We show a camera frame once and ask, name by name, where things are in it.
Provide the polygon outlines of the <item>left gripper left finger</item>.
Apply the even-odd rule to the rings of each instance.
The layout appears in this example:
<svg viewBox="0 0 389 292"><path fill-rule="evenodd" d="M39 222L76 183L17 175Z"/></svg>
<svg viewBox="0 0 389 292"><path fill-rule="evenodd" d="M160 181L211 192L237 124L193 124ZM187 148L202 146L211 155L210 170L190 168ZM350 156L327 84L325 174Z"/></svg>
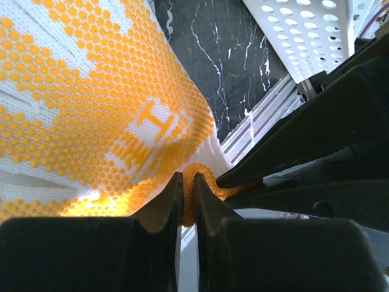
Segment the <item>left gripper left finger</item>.
<svg viewBox="0 0 389 292"><path fill-rule="evenodd" d="M2 291L177 291L183 175L126 217L12 218Z"/></svg>

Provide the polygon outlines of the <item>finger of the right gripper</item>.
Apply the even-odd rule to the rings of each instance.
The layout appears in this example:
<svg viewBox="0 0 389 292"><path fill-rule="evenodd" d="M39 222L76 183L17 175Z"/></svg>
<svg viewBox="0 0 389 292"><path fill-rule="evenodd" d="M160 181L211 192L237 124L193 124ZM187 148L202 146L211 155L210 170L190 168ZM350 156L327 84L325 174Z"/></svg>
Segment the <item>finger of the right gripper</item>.
<svg viewBox="0 0 389 292"><path fill-rule="evenodd" d="M388 138L388 40L371 40L217 180L252 183L350 145Z"/></svg>

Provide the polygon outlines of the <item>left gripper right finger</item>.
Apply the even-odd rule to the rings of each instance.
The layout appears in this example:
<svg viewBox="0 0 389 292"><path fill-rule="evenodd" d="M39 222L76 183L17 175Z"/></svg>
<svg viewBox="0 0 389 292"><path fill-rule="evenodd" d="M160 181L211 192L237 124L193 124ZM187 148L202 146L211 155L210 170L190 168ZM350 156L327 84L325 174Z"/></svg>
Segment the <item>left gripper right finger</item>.
<svg viewBox="0 0 389 292"><path fill-rule="evenodd" d="M387 291L351 220L245 219L201 175L193 187L199 291Z"/></svg>

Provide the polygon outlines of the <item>yellow dotted white glove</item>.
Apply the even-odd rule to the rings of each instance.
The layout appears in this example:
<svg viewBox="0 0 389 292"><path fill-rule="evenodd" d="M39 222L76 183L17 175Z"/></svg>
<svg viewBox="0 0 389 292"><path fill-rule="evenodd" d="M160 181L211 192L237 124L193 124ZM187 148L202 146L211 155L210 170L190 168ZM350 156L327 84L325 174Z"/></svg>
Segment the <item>yellow dotted white glove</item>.
<svg viewBox="0 0 389 292"><path fill-rule="evenodd" d="M1 220L123 216L231 167L149 1L1 2Z"/></svg>

